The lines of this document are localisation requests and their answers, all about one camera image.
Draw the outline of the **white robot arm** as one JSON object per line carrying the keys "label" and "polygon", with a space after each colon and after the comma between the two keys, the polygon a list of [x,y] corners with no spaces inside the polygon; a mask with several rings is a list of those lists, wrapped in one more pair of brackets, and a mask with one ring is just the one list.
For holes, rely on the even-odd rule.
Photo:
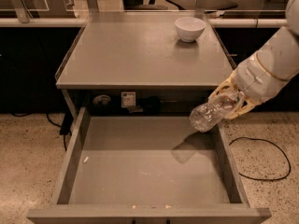
{"label": "white robot arm", "polygon": [[241,62],[208,98],[208,115],[234,119],[274,98],[299,72],[299,0],[289,0],[287,24]]}

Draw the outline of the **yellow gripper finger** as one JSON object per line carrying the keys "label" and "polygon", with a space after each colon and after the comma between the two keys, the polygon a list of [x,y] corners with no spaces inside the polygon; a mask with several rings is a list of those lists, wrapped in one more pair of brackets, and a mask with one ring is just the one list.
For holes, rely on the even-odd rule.
{"label": "yellow gripper finger", "polygon": [[224,116],[226,119],[235,119],[249,113],[261,103],[258,99],[250,98],[241,91],[233,93],[230,99],[232,100],[232,107]]}
{"label": "yellow gripper finger", "polygon": [[235,81],[236,71],[227,77],[208,97],[209,101],[217,101],[224,98],[234,98],[237,96]]}

